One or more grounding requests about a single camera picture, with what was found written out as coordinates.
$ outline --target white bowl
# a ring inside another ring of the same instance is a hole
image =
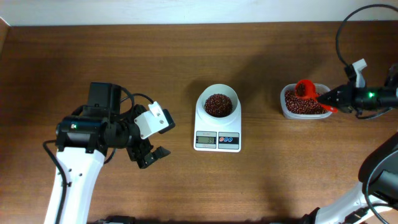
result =
[[[230,115],[223,118],[216,118],[205,111],[206,100],[214,94],[223,94],[228,96],[232,102],[232,112]],[[238,116],[241,115],[241,102],[239,102],[236,92],[224,84],[214,84],[209,87],[199,96],[197,101],[197,114],[206,123],[212,126],[226,126],[231,124]]]
[[[314,85],[317,93],[326,93],[330,91],[330,89],[325,85],[322,84],[314,84]],[[282,111],[284,112],[284,116],[287,119],[323,119],[331,115],[330,111],[324,114],[295,114],[290,112],[286,107],[285,92],[288,90],[294,90],[295,86],[296,84],[289,84],[285,86],[285,88],[280,93],[280,105],[282,106]]]

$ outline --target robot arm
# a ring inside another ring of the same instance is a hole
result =
[[[121,91],[132,101],[131,109],[123,114],[120,114]],[[136,95],[150,100],[149,111],[142,105],[134,105]],[[79,107],[57,126],[55,160],[61,170],[57,168],[55,173],[45,223],[86,223],[94,184],[108,148],[126,148],[130,160],[145,169],[170,154],[162,146],[151,152],[153,146],[148,137],[163,134],[174,126],[170,113],[149,97],[130,94],[110,83],[91,83],[87,105]]]
[[[383,87],[367,87],[362,76],[362,69],[366,66],[364,59],[346,67],[349,82],[341,85],[317,98],[319,103],[333,106],[344,113],[356,111],[359,119],[375,118],[382,113],[372,116],[360,116],[363,111],[382,110],[387,112],[398,106],[398,69],[393,65]]]
[[[398,133],[368,156],[359,170],[359,183],[350,192],[305,215],[300,224],[359,224],[378,213],[398,209],[397,164]]]

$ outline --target red beans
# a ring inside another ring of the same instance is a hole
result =
[[[223,118],[232,113],[232,101],[223,94],[211,95],[205,103],[205,111],[217,118]]]
[[[327,110],[313,99],[302,100],[295,96],[295,92],[285,92],[285,102],[287,109],[295,114],[324,114]]]

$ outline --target cable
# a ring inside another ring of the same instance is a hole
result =
[[[50,156],[51,160],[54,162],[54,164],[57,167],[57,169],[59,170],[59,172],[61,173],[61,178],[62,178],[61,201],[60,201],[60,205],[58,207],[57,217],[55,219],[55,224],[58,224],[58,223],[60,223],[60,220],[61,220],[63,204],[65,203],[65,197],[67,196],[67,185],[68,184],[67,184],[67,177],[66,177],[65,172],[63,171],[60,163],[58,162],[57,158],[55,158],[55,156],[52,154],[50,149],[47,147],[48,143],[55,143],[56,141],[57,140],[45,141],[45,142],[43,142],[43,147],[44,147],[44,150],[47,152],[47,154]]]
[[[382,222],[383,224],[388,224],[388,222],[383,219],[383,217],[381,217],[381,215],[376,211],[376,209],[374,209],[374,206],[372,205],[370,199],[369,199],[369,184],[371,182],[372,176],[375,173],[375,171],[377,170],[377,168],[379,168],[379,166],[386,161],[388,158],[390,158],[391,156],[395,155],[395,153],[397,153],[398,151],[395,150],[393,152],[391,152],[388,156],[386,156],[384,159],[382,159],[376,167],[374,167],[374,169],[371,172],[371,175],[369,176],[368,180],[366,181],[366,185],[365,185],[365,200],[366,203],[368,204],[368,207],[370,208],[370,210],[372,210],[373,214],[380,220],[380,222]]]
[[[386,114],[387,112],[390,112],[390,110],[392,110],[392,109],[394,109],[394,108],[391,108],[391,107],[390,107],[390,108],[385,108],[384,110],[382,110],[382,111],[380,111],[380,112],[378,112],[378,113],[376,113],[376,114],[369,115],[369,116],[359,116],[358,114],[356,114],[355,117],[358,118],[358,119],[373,119],[373,118],[378,118],[378,117],[380,117],[381,115]]]
[[[394,206],[390,205],[390,204],[386,204],[386,203],[374,203],[372,204],[373,207],[387,207],[387,208],[393,208],[396,209]]]
[[[113,119],[116,120],[116,121],[122,120],[122,119],[126,118],[127,116],[131,115],[132,109],[134,108],[134,97],[133,97],[133,95],[125,87],[121,87],[121,90],[123,92],[125,92],[125,94],[127,94],[127,98],[130,98],[130,100],[131,100],[131,108],[128,111],[124,112],[124,113],[121,113],[119,115],[114,116]]]
[[[145,94],[142,94],[142,93],[135,93],[135,94],[132,94],[132,96],[142,96],[142,97],[146,98],[147,100],[149,100],[150,103],[154,103],[153,99],[151,99],[149,96],[147,96],[147,95],[145,95]],[[123,101],[127,100],[128,98],[129,98],[128,96],[124,97],[124,98],[120,101],[120,103],[123,103]]]
[[[116,153],[116,148],[113,148],[112,153],[109,155],[109,157],[105,160],[104,165],[109,163],[110,160],[113,158],[114,154]]]
[[[154,103],[154,101],[149,96],[147,96],[145,94],[135,93],[135,94],[133,94],[133,96],[142,96],[142,97],[146,98],[147,100],[149,100],[150,103]]]
[[[81,114],[81,112],[83,112],[83,107],[84,105],[79,106],[77,109],[75,109],[71,115],[74,116],[79,116]]]
[[[359,8],[359,9],[353,11],[350,15],[348,15],[348,16],[343,20],[343,22],[341,23],[340,27],[338,28],[337,34],[336,34],[336,53],[337,53],[337,57],[340,59],[340,61],[343,62],[343,64],[345,64],[346,66],[348,66],[348,64],[347,64],[347,62],[343,59],[343,57],[341,56],[340,49],[339,49],[339,43],[338,43],[338,38],[339,38],[339,36],[340,36],[341,30],[343,29],[343,27],[345,26],[347,20],[348,20],[351,16],[355,15],[355,14],[356,14],[357,12],[359,12],[359,11],[362,11],[362,10],[364,10],[364,9],[369,9],[369,8],[372,8],[372,7],[385,7],[385,8],[392,9],[392,10],[398,12],[398,8],[396,8],[396,7],[394,7],[394,6],[390,6],[390,5],[387,5],[387,4],[372,4],[372,5],[368,5],[368,6],[361,7],[361,8]]]

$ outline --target white wall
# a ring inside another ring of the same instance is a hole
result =
[[[398,0],[0,0],[0,16],[12,26],[341,21],[374,3],[398,6]],[[398,14],[367,9],[353,17],[371,19]]]

